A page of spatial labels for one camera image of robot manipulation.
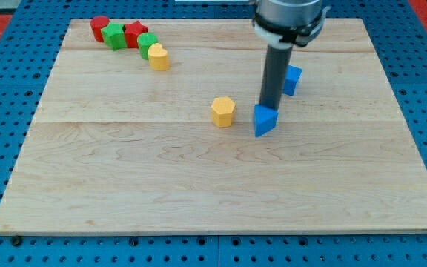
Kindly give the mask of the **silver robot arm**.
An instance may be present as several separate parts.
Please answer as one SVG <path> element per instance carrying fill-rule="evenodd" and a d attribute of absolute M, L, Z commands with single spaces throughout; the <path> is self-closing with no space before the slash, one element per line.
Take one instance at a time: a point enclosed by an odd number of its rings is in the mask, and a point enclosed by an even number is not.
<path fill-rule="evenodd" d="M 259 0 L 252 25 L 276 49 L 305 47 L 320 34 L 330 9 L 322 0 Z"/>

